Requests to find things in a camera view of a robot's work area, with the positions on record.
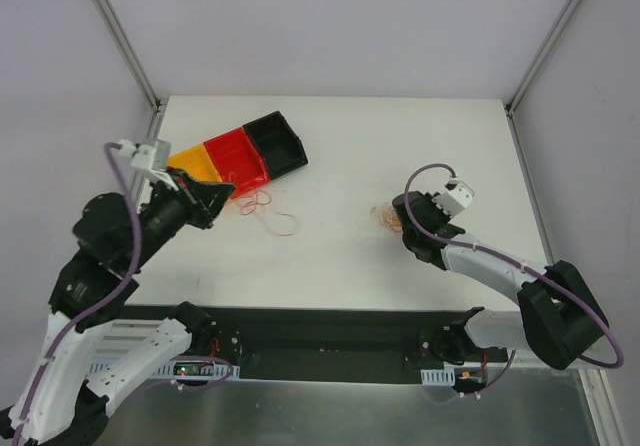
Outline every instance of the colorful divided container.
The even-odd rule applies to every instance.
[[[300,138],[279,111],[169,158],[169,166],[199,181],[234,183],[234,198],[308,162]]]

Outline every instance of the black bin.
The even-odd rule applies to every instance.
[[[271,179],[309,163],[300,138],[280,111],[247,123],[243,128],[262,156]]]

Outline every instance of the tabletop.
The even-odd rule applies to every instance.
[[[494,247],[544,262],[500,101],[172,96],[159,137],[175,153],[273,111],[300,137],[309,164],[264,186],[272,203],[256,213],[243,216],[230,202],[212,230],[183,228],[145,265],[128,304],[516,308],[474,280],[417,261],[377,214],[414,170],[445,162],[475,190],[454,224]],[[415,186],[438,191],[447,178],[427,172]]]

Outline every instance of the gray wall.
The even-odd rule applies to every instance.
[[[3,409],[42,343],[71,226],[115,186],[102,144],[142,134],[150,113],[91,0],[0,0],[0,32]]]
[[[170,94],[507,99],[566,0],[111,0]]]
[[[623,343],[609,374],[640,444],[640,0],[586,0],[518,109],[553,252],[584,272]]]

